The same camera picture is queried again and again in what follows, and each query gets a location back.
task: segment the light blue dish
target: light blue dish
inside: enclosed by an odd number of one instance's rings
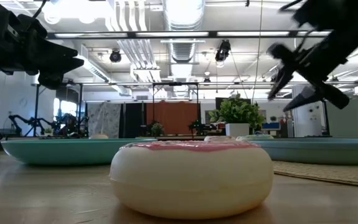
[[[42,139],[3,141],[4,151],[26,164],[79,166],[109,164],[121,146],[156,139]]]
[[[250,142],[260,145],[274,161],[358,165],[358,139],[294,138]]]

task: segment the green plant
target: green plant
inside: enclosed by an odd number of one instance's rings
[[[51,128],[44,129],[44,133],[53,133],[53,130]]]
[[[240,99],[237,94],[235,98],[223,100],[220,110],[209,112],[211,122],[248,123],[252,129],[260,129],[264,117],[259,114],[257,103],[250,105]]]
[[[160,136],[164,134],[164,126],[160,123],[154,123],[153,127],[151,128],[151,134],[153,136]]]

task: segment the white pillar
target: white pillar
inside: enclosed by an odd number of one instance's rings
[[[296,85],[292,87],[293,97],[300,94],[307,85]],[[320,136],[321,131],[321,102],[310,103],[293,110],[293,121],[295,137]]]

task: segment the orange partition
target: orange partition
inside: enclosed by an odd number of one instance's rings
[[[164,126],[165,134],[191,134],[189,125],[197,119],[196,103],[155,103],[155,120]],[[153,104],[147,104],[147,124],[153,121]]]

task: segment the table surface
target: table surface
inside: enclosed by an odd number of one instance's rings
[[[154,218],[120,205],[108,172],[109,166],[25,166],[0,152],[0,223],[358,223],[358,187],[280,175],[266,201],[244,214],[186,222]]]

